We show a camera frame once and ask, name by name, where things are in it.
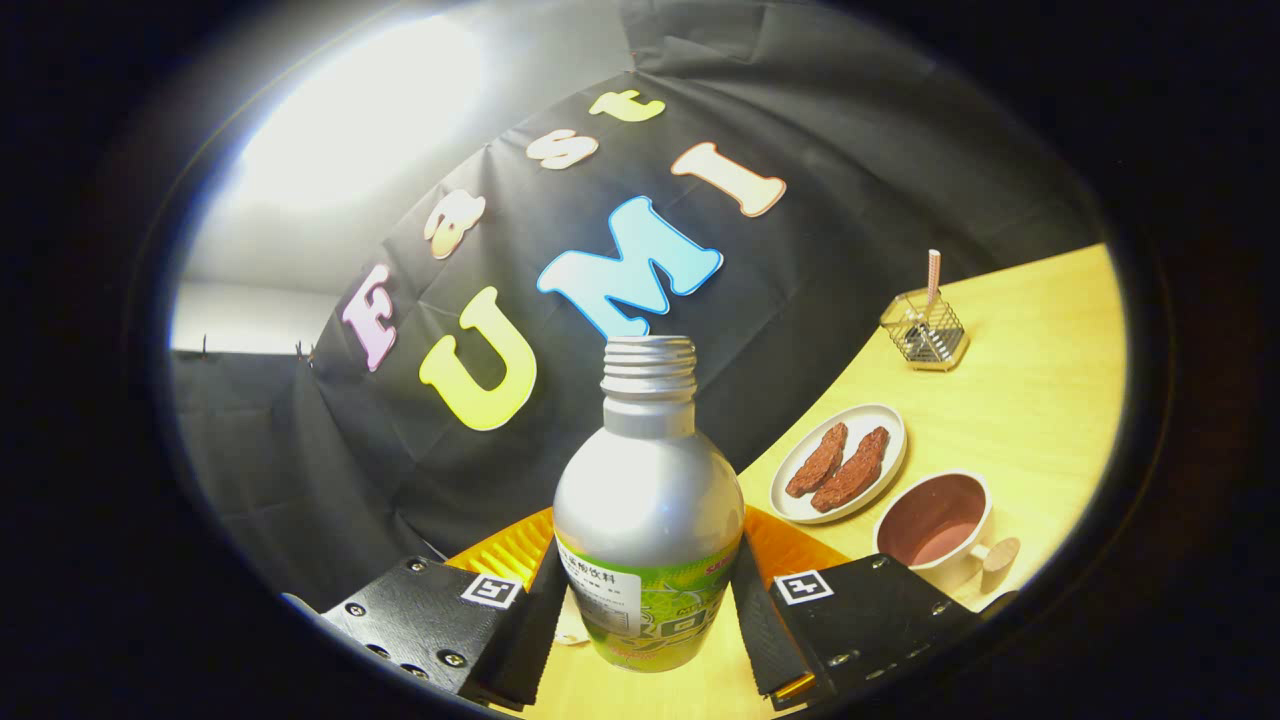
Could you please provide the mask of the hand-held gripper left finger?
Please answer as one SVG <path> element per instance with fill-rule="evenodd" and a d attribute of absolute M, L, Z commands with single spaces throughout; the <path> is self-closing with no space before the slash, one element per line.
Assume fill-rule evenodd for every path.
<path fill-rule="evenodd" d="M 520 711 L 536 701 L 567 584 L 544 509 L 444 562 L 402 559 L 317 624 L 420 685 Z"/>

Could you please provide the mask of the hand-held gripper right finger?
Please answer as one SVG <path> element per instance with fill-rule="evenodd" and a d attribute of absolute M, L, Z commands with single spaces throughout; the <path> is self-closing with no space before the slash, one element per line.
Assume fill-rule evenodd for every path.
<path fill-rule="evenodd" d="M 890 556 L 850 559 L 753 506 L 732 588 L 754 682 L 777 710 L 869 698 L 977 625 Z"/>

